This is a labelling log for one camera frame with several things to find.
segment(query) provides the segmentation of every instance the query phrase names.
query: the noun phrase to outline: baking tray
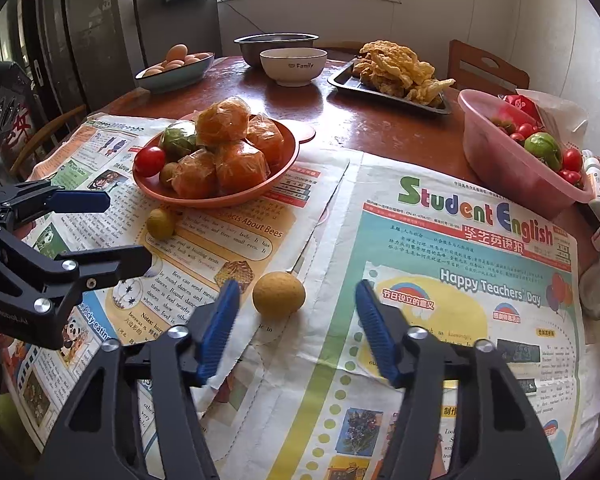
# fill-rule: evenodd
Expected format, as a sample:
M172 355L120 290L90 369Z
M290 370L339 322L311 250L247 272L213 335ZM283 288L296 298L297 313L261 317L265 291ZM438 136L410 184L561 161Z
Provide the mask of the baking tray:
M328 79L329 83L335 86L338 90L346 90L352 94L360 94L361 96L367 95L385 102L394 102L396 104L406 106L407 108L419 108L423 112L428 112L430 114L447 115L451 113L451 106L449 105L449 101L446 100L443 92L440 93L440 97L442 97L442 105L440 108L432 108L431 106L420 105L412 101L407 101L407 99L381 94L380 92L363 85L360 82L360 79L354 77L353 75L354 62L355 60L347 63L339 72L336 72L334 75L332 75Z

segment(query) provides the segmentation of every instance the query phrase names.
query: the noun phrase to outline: screw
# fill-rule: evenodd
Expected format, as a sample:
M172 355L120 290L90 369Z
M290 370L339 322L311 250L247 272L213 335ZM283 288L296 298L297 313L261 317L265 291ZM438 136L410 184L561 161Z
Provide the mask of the screw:
M77 266L78 263L75 260L65 260L62 262L62 268L64 270L74 270Z
M169 337L173 337L174 339L181 339L189 334L189 329L186 326L176 325L168 329L167 334L169 334Z
M107 339L104 343L102 343L102 349L105 352L113 352L118 348L120 348L120 341L118 341L117 339L110 338Z
M36 309L36 312L39 314L44 314L51 309L51 301L47 298L38 298L33 302L33 308Z
M478 341L475 342L475 347L480 352L485 352L487 354L489 352L493 352L493 350L495 349L495 346L493 345L493 343L491 341L489 341L488 339L478 339Z
M412 326L410 329L407 330L407 335L411 339L424 339L426 338L427 334L429 334L429 332L427 332L421 326Z

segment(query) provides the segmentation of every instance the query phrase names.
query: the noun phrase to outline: orange plastic tray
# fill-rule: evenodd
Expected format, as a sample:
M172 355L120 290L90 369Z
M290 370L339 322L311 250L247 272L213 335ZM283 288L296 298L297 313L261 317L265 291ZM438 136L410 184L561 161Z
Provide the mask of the orange plastic tray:
M182 118L188 120L192 117L193 114L189 114ZM291 168L291 165L296 161L296 158L298 158L300 144L308 142L315 136L314 128L308 124L301 123L300 121L273 120L273 122L276 123L276 126L285 139L282 162L275 168L271 168L271 176L267 180L265 180L262 184L252 187L251 189L231 195L218 196L215 198L190 200L186 198L179 198L173 189L166 189L160 183L158 175L150 176L148 178L139 176L134 168L134 180L136 181L136 184L138 184L138 187L146 195L179 207L211 209L218 207L230 207L253 200L254 198L257 198L263 193L267 192L278 182L280 182L280 180L282 180L282 177L285 175L287 170ZM146 145L157 146L160 141L160 135L161 134L156 135Z

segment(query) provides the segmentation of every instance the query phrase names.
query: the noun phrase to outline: white ceramic bowl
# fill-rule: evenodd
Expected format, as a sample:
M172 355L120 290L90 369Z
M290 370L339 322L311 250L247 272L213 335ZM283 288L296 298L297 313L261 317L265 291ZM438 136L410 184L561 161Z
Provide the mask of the white ceramic bowl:
M213 52L201 52L200 54L206 54L206 57L195 63L167 70L167 72L160 74L142 77L144 72L149 70L145 68L136 75L138 86L146 88L154 94L160 94L197 83L205 76L206 71L211 68L215 59Z
M327 52L319 48L272 48L260 53L267 75L281 86L305 86L318 77L327 61Z

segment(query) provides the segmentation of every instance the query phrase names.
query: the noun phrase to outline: wooden table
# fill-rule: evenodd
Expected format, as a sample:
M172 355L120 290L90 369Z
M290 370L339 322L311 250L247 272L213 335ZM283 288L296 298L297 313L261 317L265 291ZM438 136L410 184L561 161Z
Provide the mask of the wooden table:
M458 105L457 90L446 90L451 114L428 116L338 92L327 79L343 65L341 61L329 60L312 84L286 88L277 85L263 71L250 68L241 57L227 57L218 61L196 85L155 95L137 88L102 111L121 116L179 119L237 95L248 102L252 112L313 125L317 134L312 142L320 145L410 162L484 185L464 158L464 113ZM576 238L578 270L583 273L598 257L590 242L592 229L574 206L554 221Z

